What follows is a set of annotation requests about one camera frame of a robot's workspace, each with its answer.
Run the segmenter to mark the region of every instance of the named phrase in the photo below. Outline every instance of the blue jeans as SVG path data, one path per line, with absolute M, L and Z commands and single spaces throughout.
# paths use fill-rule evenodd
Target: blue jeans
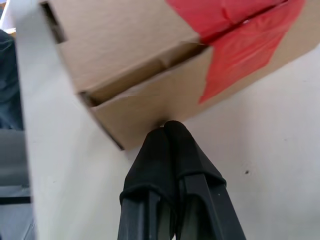
M 2 30 L 0 30 L 0 129 L 24 129 L 15 40 Z

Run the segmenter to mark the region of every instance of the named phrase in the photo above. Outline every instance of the white table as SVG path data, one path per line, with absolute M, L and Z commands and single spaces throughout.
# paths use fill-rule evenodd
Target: white table
M 37 1 L 11 4 L 38 239 L 115 240 L 137 151 L 119 151 L 74 95 Z M 314 50 L 185 123 L 248 240 L 319 239 L 319 60 Z

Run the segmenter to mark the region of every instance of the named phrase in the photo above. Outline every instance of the red tape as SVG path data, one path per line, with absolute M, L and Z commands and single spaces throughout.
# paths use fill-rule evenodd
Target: red tape
M 204 43 L 214 47 L 205 90 L 199 100 L 203 103 L 268 64 L 305 0 L 167 2 L 200 34 Z

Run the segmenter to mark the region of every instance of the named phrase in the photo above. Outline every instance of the cardboard box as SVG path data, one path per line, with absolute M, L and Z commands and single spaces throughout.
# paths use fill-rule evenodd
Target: cardboard box
M 203 33 L 164 0 L 51 0 L 42 7 L 75 91 L 102 128 L 127 150 L 165 121 L 184 121 L 204 111 L 320 42 L 320 2 L 306 0 L 268 65 L 200 103 L 217 49 L 203 44 Z M 243 20 L 213 26 L 212 41 L 273 7 L 237 12 Z

